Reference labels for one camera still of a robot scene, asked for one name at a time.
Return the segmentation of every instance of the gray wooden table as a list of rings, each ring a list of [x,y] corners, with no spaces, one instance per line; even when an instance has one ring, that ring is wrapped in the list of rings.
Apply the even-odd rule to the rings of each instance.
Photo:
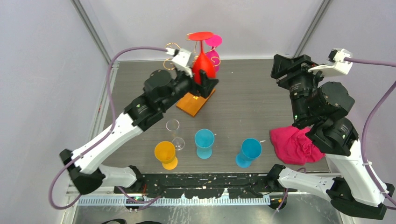
[[[115,79],[113,98],[118,116],[134,98],[142,94],[143,82],[162,62],[122,62]],[[143,134],[130,140],[104,164],[115,167],[135,165],[142,173],[220,173],[268,172],[276,163],[283,164],[275,155],[269,140],[273,128],[292,124],[289,92],[271,79],[272,60],[223,60],[217,73],[219,84],[195,118],[173,106],[164,119]],[[180,135],[185,140],[183,150],[177,152],[178,166],[165,170],[154,156],[155,146],[164,140],[172,141],[165,124],[169,119],[180,122]],[[111,124],[107,113],[106,126]],[[197,157],[195,133],[210,129],[215,134],[213,154],[207,160]],[[235,156],[246,138],[263,141],[262,154],[249,168],[240,168]],[[297,169],[299,166],[288,165]],[[309,172],[329,172],[327,163],[306,164]]]

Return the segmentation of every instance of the wall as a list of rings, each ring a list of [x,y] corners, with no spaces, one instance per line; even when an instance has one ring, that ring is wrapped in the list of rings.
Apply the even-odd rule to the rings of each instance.
[[[332,48],[346,48],[355,58],[396,61],[396,2],[349,0],[333,1],[318,28],[309,40],[304,54],[317,63],[325,62]],[[356,100],[348,118],[359,134],[364,122],[385,91],[395,81],[394,68],[354,64],[346,77],[336,80]],[[396,92],[374,116],[368,132],[368,157],[384,182],[396,184]],[[396,212],[388,210],[383,222],[356,219],[364,224],[394,223]]]
[[[88,140],[106,63],[70,1],[1,1],[0,32],[0,220],[57,224],[58,154]]]
[[[222,59],[293,55],[321,1],[305,0],[80,0],[108,52],[132,46],[193,49],[187,33],[210,30],[224,37]],[[164,59],[153,51],[124,54],[120,60]]]

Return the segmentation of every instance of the crumpled cloth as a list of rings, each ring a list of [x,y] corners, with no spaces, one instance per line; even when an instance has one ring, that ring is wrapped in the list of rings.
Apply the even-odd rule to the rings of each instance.
[[[308,127],[299,130],[293,126],[272,129],[269,136],[277,157],[285,164],[301,166],[322,159],[325,154],[305,136],[309,130]]]

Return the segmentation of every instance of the orange cup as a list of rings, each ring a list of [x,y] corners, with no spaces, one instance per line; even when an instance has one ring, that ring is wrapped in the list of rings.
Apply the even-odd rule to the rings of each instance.
[[[154,150],[154,155],[167,170],[172,170],[177,166],[176,149],[172,142],[162,141],[158,143]]]

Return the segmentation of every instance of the wooden block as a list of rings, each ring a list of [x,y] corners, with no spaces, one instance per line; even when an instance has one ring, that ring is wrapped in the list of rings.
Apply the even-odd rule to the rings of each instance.
[[[201,110],[201,108],[209,100],[214,92],[215,89],[212,90],[211,94],[206,99],[203,97],[196,97],[191,93],[187,93],[183,98],[178,101],[176,107],[191,115],[192,117],[195,117],[195,115],[197,115],[199,110]]]

